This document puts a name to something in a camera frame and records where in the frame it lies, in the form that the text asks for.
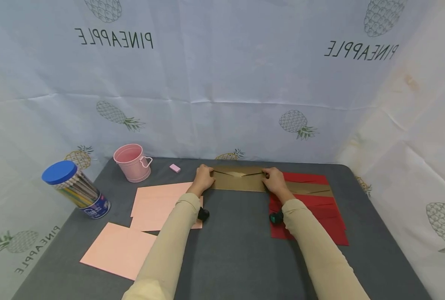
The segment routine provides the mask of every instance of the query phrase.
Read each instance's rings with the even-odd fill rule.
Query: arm
[[[147,254],[134,284],[122,300],[171,300],[178,285],[184,249],[192,225],[198,217],[199,198],[214,180],[212,168],[201,165],[194,183],[179,198]]]
[[[283,204],[286,228],[299,244],[317,297],[320,300],[369,300],[329,234],[304,203],[294,199],[283,174],[276,168],[264,171],[270,175],[264,183]]]

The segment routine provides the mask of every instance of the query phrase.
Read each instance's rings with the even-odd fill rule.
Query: hand
[[[267,189],[274,193],[284,205],[288,200],[294,199],[294,195],[289,191],[284,180],[284,175],[277,168],[267,168],[262,170],[266,173],[266,178],[262,182],[267,186]]]
[[[214,183],[214,178],[211,177],[212,167],[207,165],[200,165],[195,171],[195,178],[191,187],[187,190],[188,193],[193,193],[198,198],[203,194],[203,192],[209,189]]]

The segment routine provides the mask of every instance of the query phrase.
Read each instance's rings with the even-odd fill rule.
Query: blue lid
[[[55,185],[70,179],[77,172],[78,168],[70,160],[60,161],[48,167],[41,176],[47,184]]]

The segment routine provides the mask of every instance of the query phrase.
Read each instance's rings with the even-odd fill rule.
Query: pink envelope
[[[156,236],[108,223],[80,263],[135,280]]]
[[[161,230],[180,196],[181,195],[177,197],[153,199],[143,198],[138,201],[137,207],[133,207],[134,213],[131,221],[131,229],[140,231]],[[201,207],[203,207],[202,196],[199,200]],[[198,219],[191,229],[201,229],[202,227],[203,223]]]
[[[134,205],[131,211],[131,217],[134,217],[134,212],[139,208],[139,204],[144,199],[154,198],[176,198],[176,202],[182,194],[190,188],[192,182],[165,184],[156,186],[140,187],[137,189],[134,198]]]

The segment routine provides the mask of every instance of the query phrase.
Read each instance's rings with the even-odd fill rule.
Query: beige sleeve
[[[134,284],[122,300],[171,300],[178,285],[184,249],[192,225],[198,217],[200,202],[187,193],[176,206],[157,235]]]
[[[291,199],[282,212],[286,228],[301,248],[319,300],[368,300],[346,258],[304,203]]]

